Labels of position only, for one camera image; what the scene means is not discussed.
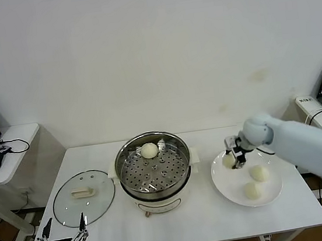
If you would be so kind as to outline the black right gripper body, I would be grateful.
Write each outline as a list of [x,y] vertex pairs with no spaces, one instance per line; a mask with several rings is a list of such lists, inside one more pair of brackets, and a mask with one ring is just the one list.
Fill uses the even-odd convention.
[[234,146],[232,147],[232,152],[236,159],[244,158],[246,153],[249,153],[249,150],[244,148],[242,145],[242,139],[240,137],[236,137],[234,139]]

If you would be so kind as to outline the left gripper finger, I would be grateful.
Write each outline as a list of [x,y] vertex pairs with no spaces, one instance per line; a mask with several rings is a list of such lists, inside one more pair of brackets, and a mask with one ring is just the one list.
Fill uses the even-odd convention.
[[42,230],[42,234],[40,237],[36,238],[36,241],[49,241],[50,238],[50,229],[52,224],[52,218],[50,218]]
[[86,229],[86,216],[84,216],[84,213],[81,212],[80,214],[80,222],[79,222],[79,228],[78,228],[77,234],[72,238],[71,241],[86,241],[89,233]]

